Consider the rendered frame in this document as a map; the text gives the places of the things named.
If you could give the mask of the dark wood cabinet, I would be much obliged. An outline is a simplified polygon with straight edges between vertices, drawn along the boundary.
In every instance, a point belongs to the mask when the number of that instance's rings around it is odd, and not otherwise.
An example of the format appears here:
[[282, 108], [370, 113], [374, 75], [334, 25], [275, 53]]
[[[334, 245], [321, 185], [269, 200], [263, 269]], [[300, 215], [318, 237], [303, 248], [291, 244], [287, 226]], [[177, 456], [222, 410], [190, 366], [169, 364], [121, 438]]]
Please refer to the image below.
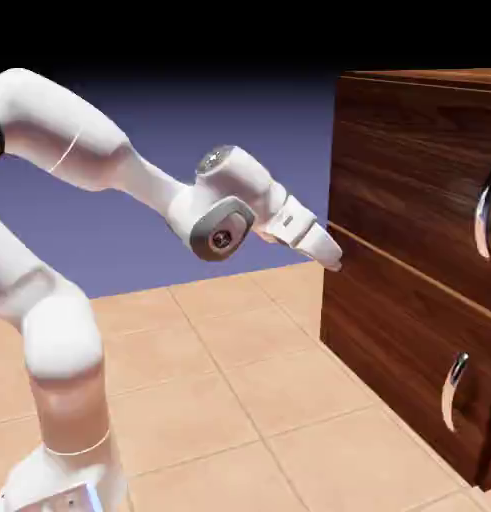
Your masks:
[[336, 83], [321, 340], [491, 489], [491, 69]]

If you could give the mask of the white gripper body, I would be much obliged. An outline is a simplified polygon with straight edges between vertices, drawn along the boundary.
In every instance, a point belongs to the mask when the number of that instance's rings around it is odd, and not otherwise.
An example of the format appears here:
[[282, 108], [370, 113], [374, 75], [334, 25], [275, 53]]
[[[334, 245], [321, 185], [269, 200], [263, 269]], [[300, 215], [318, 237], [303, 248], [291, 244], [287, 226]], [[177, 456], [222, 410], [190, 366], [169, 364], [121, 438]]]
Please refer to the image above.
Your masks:
[[318, 223], [314, 223], [293, 249], [318, 262], [327, 270], [338, 272], [343, 255], [341, 247]]

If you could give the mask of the small dark wood door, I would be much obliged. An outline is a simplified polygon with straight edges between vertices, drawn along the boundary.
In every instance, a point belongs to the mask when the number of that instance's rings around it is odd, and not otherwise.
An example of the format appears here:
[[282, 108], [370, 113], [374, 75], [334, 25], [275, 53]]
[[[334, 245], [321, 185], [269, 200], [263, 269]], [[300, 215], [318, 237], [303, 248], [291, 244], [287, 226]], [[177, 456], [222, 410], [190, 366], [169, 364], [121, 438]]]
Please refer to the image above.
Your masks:
[[[342, 269], [326, 272], [321, 340], [466, 481], [491, 489], [491, 318], [352, 236], [337, 232]], [[445, 378], [469, 363], [453, 420]]]

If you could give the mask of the large dark wood door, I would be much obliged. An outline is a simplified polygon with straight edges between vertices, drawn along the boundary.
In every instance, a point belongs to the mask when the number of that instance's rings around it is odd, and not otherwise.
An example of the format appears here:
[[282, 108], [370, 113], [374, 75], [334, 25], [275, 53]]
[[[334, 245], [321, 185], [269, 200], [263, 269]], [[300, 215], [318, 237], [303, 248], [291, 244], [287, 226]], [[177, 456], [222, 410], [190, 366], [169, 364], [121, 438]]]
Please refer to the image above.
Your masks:
[[[331, 220], [491, 311], [474, 215], [491, 170], [491, 81], [347, 73], [336, 83]], [[491, 250], [491, 206], [489, 215]]]

